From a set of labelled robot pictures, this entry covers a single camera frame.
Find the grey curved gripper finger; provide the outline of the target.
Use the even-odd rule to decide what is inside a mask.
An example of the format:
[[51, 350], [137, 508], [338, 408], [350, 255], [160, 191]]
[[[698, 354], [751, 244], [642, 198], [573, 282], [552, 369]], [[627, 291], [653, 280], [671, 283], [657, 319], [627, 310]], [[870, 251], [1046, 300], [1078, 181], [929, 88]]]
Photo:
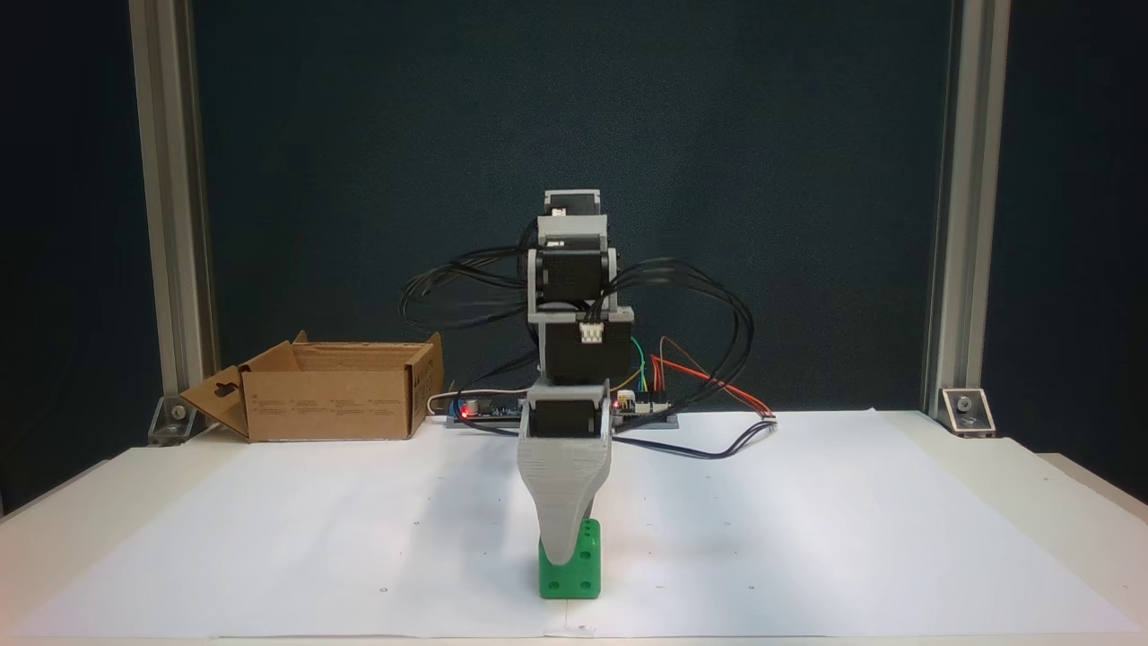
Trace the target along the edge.
[[612, 442], [522, 437], [517, 467], [532, 496], [548, 560], [566, 565], [577, 551], [579, 528], [608, 477]]

